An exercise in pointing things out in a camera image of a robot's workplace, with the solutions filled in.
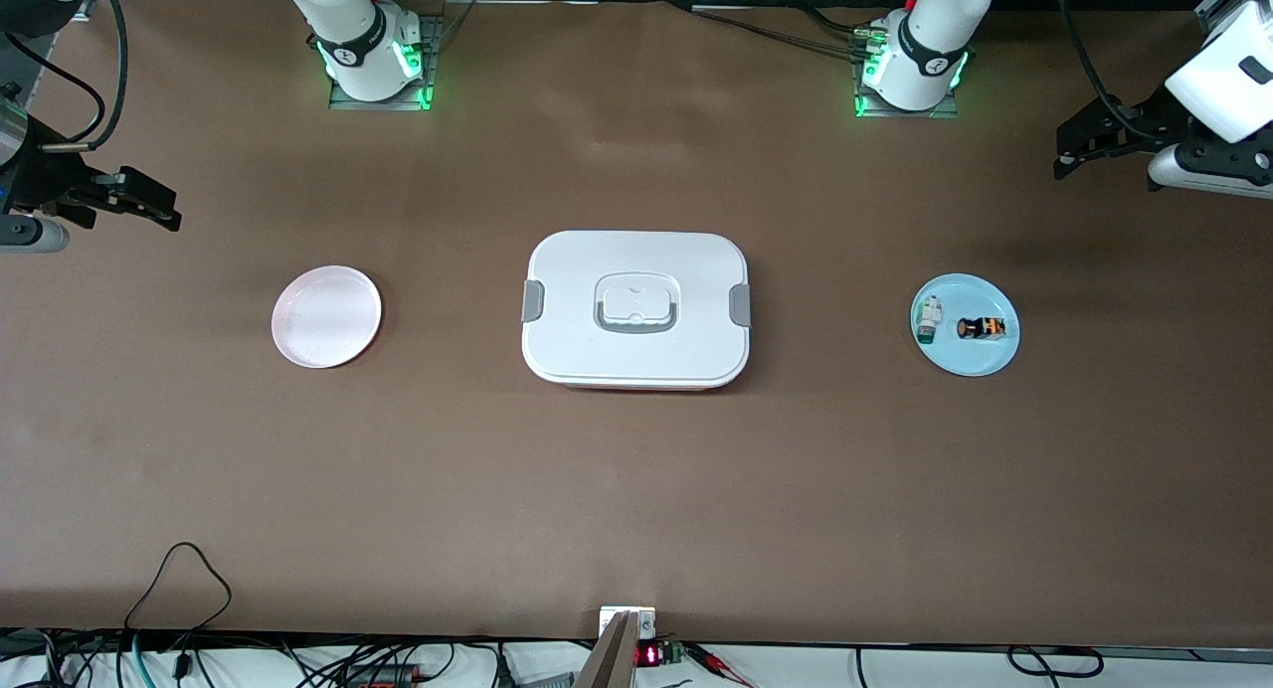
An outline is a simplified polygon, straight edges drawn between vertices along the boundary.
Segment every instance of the brown table surface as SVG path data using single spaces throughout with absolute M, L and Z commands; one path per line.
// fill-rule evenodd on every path
M 55 60 L 109 90 L 106 9 Z M 480 5 L 414 115 L 327 111 L 285 0 L 126 10 L 93 163 L 171 185 L 185 227 L 0 256 L 0 624 L 118 626 L 190 539 L 234 586 L 223 628 L 572 637 L 639 601 L 701 640 L 1273 646 L 1273 206 L 1148 194 L 1143 158 L 1053 181 L 1092 98 L 1053 14 L 988 18 L 960 118 L 922 121 L 854 118 L 845 64 L 662 4 Z M 1199 41 L 1078 19 L 1129 99 Z M 34 112 L 88 107 L 46 76 Z M 743 250 L 736 382 L 528 371 L 531 250 L 598 227 Z M 325 264 L 376 279 L 384 326 L 302 369 L 270 311 Z M 908 335 L 948 271 L 1023 319 L 999 375 Z M 182 555 L 139 623 L 218 598 Z

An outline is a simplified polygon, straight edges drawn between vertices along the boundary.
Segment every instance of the white lunch box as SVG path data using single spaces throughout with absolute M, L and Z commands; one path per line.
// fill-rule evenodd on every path
M 721 236 L 563 231 L 531 254 L 522 355 L 550 382 L 705 390 L 750 348 L 747 261 Z

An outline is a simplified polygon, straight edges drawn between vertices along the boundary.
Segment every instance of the metal bracket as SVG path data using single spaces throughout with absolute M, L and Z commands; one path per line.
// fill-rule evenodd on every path
M 1119 104 L 1118 97 L 1110 99 Z M 1095 98 L 1057 127 L 1057 159 L 1053 177 L 1063 180 L 1080 166 L 1097 158 L 1118 158 L 1129 153 L 1158 153 L 1169 144 L 1183 140 L 1189 133 L 1189 112 L 1166 87 L 1158 87 L 1143 102 L 1127 108 L 1132 122 L 1156 138 L 1128 133 L 1110 115 L 1101 99 Z
M 80 8 L 75 10 L 75 15 L 71 17 L 73 22 L 88 22 L 88 18 L 93 15 L 93 8 L 95 8 L 97 0 L 80 0 Z
M 601 626 L 601 638 L 588 654 L 574 688 L 631 688 L 636 647 L 647 626 L 653 637 L 654 609 L 603 606 Z
M 1190 136 L 1176 148 L 1176 163 L 1190 173 L 1240 178 L 1254 186 L 1273 183 L 1273 124 L 1250 138 L 1228 144 L 1223 139 Z
M 955 89 L 947 89 L 942 101 L 937 106 L 925 111 L 904 111 L 883 101 L 880 92 L 862 83 L 866 74 L 867 62 L 853 62 L 853 112 L 855 116 L 869 117 L 899 117 L 918 116 L 920 118 L 955 118 L 959 108 L 955 107 Z
M 649 641 L 654 638 L 654 608 L 653 606 L 601 606 L 597 613 L 597 634 L 606 632 L 606 627 L 610 626 L 610 620 L 615 618 L 617 613 L 635 613 L 639 619 L 638 628 L 640 634 L 638 636 L 642 641 Z

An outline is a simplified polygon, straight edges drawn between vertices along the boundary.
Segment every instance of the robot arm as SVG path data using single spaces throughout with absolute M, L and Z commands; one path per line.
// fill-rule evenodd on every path
M 0 32 L 28 37 L 56 32 L 66 25 L 79 3 L 0 0 Z M 116 10 L 117 4 L 118 0 L 112 0 Z M 116 20 L 122 24 L 121 15 Z M 125 78 L 121 68 L 121 79 Z M 74 143 L 28 115 L 17 102 L 18 92 L 13 83 L 0 89 L 0 252 L 55 252 L 66 247 L 70 238 L 66 228 L 51 218 L 34 215 L 36 211 L 84 228 L 93 227 L 101 210 L 140 215 L 169 231 L 181 227 L 171 189 L 136 168 L 125 166 L 104 173 L 83 162 L 81 152 L 93 150 L 108 139 L 118 103 L 95 140 Z
M 1129 124 L 1097 98 L 1057 129 L 1058 180 L 1088 161 L 1146 152 L 1155 154 L 1151 190 L 1273 199 L 1273 0 L 1220 9 L 1203 18 L 1212 28 L 1202 50 L 1150 99 L 1124 110 Z
M 318 41 L 327 74 L 350 97 L 383 101 L 424 74 L 420 17 L 390 0 L 292 0 Z
M 964 62 L 973 32 L 990 0 L 915 0 L 909 11 L 895 9 L 872 23 L 887 41 L 872 52 L 862 83 L 904 111 L 924 111 L 946 98 Z

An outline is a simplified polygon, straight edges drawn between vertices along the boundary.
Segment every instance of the gray clip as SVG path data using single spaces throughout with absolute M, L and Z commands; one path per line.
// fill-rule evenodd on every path
M 751 285 L 738 283 L 729 288 L 729 320 L 741 327 L 751 327 Z
M 544 315 L 544 283 L 527 280 L 522 288 L 522 322 L 535 322 Z

